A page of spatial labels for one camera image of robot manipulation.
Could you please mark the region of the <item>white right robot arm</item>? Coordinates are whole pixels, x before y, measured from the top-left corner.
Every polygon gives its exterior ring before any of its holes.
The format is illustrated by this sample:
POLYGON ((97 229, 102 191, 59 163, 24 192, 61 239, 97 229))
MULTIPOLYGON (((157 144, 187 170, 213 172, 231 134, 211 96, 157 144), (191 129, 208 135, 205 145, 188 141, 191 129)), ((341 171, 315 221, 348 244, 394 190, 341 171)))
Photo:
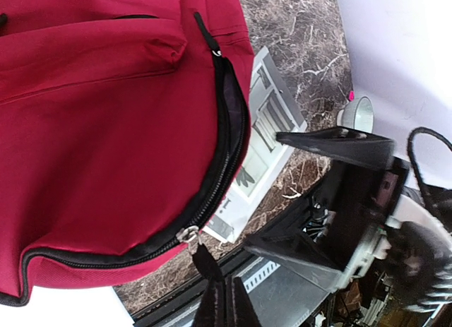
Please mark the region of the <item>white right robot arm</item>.
POLYGON ((428 185, 408 136, 408 159, 393 155, 395 143, 342 126, 310 133, 279 132, 278 142, 329 157, 330 171, 308 200, 312 215, 327 220, 313 238, 294 225, 247 237, 244 247, 291 270, 321 289, 334 292, 363 276, 383 259, 385 272, 405 309, 435 311, 451 302, 451 192, 428 185))

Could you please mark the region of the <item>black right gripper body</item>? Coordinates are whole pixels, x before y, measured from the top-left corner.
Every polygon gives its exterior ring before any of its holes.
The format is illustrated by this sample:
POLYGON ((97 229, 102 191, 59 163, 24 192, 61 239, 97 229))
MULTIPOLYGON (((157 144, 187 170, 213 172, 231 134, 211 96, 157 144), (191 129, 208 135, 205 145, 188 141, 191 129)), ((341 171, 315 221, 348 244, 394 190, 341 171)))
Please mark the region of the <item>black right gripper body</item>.
POLYGON ((303 262, 327 270, 362 270, 369 258, 365 250, 373 248, 372 240, 395 210, 409 167, 397 157, 387 170, 332 162, 303 194, 310 219, 325 215, 330 220, 316 242, 305 242, 303 262))

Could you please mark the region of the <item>grey black and white magazine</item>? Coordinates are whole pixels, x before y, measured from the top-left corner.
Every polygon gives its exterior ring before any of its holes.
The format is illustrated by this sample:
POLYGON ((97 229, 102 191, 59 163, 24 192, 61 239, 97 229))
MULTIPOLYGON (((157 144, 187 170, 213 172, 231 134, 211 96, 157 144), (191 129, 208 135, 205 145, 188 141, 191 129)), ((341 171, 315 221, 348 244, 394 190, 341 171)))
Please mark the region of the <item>grey black and white magazine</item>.
POLYGON ((236 242, 293 152, 276 141, 276 133, 307 128, 267 47, 254 58, 249 109, 251 136, 242 168, 203 229, 222 243, 236 242))

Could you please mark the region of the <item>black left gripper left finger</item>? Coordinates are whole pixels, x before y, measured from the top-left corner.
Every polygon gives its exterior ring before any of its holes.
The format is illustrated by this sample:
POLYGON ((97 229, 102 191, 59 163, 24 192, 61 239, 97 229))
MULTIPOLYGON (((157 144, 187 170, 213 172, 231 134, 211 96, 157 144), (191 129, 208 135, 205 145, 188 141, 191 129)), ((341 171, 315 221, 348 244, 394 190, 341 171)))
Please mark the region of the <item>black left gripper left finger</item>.
POLYGON ((227 278, 210 279, 197 308, 193 327, 227 326, 227 278))

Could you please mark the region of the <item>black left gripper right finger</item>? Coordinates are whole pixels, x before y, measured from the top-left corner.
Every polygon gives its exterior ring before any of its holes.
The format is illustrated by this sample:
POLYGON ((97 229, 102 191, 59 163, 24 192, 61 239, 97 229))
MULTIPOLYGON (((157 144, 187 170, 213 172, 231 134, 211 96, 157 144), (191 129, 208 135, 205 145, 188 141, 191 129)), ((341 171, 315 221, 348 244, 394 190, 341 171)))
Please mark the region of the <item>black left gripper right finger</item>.
POLYGON ((232 280, 231 305, 231 326, 261 327, 261 323, 240 278, 232 280))

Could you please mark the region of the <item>red backpack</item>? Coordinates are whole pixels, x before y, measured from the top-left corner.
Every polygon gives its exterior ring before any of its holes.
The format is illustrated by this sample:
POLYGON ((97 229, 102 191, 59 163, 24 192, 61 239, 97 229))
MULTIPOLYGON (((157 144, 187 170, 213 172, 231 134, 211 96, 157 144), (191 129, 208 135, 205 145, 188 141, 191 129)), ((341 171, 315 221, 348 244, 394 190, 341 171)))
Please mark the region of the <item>red backpack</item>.
POLYGON ((246 155, 253 61, 239 0, 1 0, 1 303, 174 257, 246 155))

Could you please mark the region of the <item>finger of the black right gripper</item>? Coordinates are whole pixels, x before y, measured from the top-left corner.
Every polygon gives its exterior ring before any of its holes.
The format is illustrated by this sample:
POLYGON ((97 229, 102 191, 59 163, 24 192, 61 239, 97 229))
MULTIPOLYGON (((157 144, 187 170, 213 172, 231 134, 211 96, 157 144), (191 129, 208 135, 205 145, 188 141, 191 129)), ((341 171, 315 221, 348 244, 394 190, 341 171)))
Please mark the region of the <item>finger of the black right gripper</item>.
POLYGON ((322 290, 338 290, 343 272, 307 234, 293 232, 279 236, 249 235, 244 248, 271 260, 322 290))
POLYGON ((389 168, 395 142, 372 133, 335 126, 319 131, 277 132, 276 141, 363 168, 389 168))

